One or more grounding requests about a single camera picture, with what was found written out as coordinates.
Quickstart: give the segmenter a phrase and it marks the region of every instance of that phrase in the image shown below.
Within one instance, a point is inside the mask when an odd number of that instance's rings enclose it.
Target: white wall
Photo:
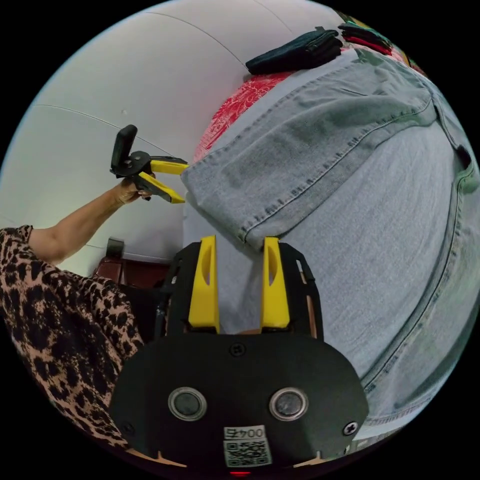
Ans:
[[[25,114],[1,171],[0,228],[7,220],[50,227],[115,185],[112,149],[128,124],[138,127],[133,150],[190,161],[243,83],[245,62],[340,23],[305,0],[177,0],[114,25],[70,58]],[[178,177],[158,178],[185,193]],[[88,275],[109,237],[125,241],[127,257],[171,259],[182,248],[182,218],[181,204],[138,200],[62,267]]]

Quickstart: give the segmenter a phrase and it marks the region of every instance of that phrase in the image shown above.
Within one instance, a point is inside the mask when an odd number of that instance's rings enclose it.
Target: human arm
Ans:
[[[128,179],[74,211],[50,228],[33,229],[28,244],[44,262],[58,265],[77,253],[120,207],[151,194]]]

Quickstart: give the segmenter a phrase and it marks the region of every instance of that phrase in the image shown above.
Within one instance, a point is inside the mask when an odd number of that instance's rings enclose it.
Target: qr code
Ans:
[[[223,444],[227,467],[255,467],[272,463],[266,438],[224,441]]]

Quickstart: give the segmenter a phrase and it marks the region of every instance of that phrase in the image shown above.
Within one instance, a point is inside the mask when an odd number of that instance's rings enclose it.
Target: dark green folded cloth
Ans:
[[[342,42],[336,30],[317,27],[285,45],[249,60],[245,66],[252,75],[307,70],[330,62],[341,53]]]

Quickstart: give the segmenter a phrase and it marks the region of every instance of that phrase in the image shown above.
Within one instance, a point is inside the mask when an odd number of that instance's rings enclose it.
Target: red led light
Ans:
[[[244,479],[245,477],[250,475],[250,472],[249,471],[231,471],[230,475],[238,479]]]

